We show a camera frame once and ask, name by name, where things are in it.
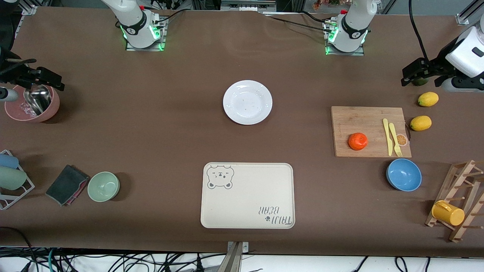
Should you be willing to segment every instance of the blue bowl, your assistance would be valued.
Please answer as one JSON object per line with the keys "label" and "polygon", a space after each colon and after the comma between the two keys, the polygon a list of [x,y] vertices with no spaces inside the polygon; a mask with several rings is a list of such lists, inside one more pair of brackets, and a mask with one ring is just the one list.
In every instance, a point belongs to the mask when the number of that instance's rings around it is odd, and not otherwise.
{"label": "blue bowl", "polygon": [[387,168],[387,179],[395,189],[411,192],[422,183],[422,173],[413,161],[396,159]]}

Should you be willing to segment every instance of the lemon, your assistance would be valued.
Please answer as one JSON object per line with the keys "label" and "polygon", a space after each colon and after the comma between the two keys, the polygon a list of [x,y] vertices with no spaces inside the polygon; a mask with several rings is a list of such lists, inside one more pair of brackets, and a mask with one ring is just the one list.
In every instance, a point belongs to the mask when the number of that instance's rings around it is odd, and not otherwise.
{"label": "lemon", "polygon": [[422,131],[428,129],[432,125],[432,120],[430,117],[422,115],[417,116],[410,122],[410,128],[415,131]]}
{"label": "lemon", "polygon": [[437,95],[433,91],[429,91],[429,92],[423,93],[419,97],[419,105],[424,107],[430,107],[435,105],[438,100],[439,100],[439,95]]}

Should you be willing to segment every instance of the bear face drawing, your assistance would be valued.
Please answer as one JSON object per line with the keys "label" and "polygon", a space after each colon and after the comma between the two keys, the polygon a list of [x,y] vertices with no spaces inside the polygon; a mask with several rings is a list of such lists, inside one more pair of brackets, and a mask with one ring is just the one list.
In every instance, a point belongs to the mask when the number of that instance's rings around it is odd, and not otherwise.
{"label": "bear face drawing", "polygon": [[208,187],[213,189],[215,187],[224,187],[225,189],[232,188],[232,177],[234,176],[234,169],[232,167],[217,166],[207,170],[209,176]]}

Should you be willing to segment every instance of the white plate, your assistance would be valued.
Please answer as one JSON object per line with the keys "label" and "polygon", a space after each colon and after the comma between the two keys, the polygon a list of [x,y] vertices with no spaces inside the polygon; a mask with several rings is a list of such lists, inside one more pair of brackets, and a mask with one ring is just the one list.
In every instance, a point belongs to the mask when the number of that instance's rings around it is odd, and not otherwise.
{"label": "white plate", "polygon": [[292,167],[284,163],[208,163],[200,222],[206,228],[291,228]]}
{"label": "white plate", "polygon": [[232,84],[224,95],[224,110],[234,122],[253,125],[266,119],[272,109],[272,96],[266,86],[253,80]]}

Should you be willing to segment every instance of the orange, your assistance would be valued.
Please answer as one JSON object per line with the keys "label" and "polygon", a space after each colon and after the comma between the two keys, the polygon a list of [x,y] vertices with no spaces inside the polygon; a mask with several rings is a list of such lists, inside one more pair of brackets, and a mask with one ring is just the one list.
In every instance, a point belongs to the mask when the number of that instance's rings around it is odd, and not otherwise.
{"label": "orange", "polygon": [[396,140],[399,146],[406,146],[408,144],[407,136],[403,134],[398,134],[396,136]]}
{"label": "orange", "polygon": [[368,138],[363,133],[353,133],[349,136],[348,144],[353,150],[362,150],[368,145]]}

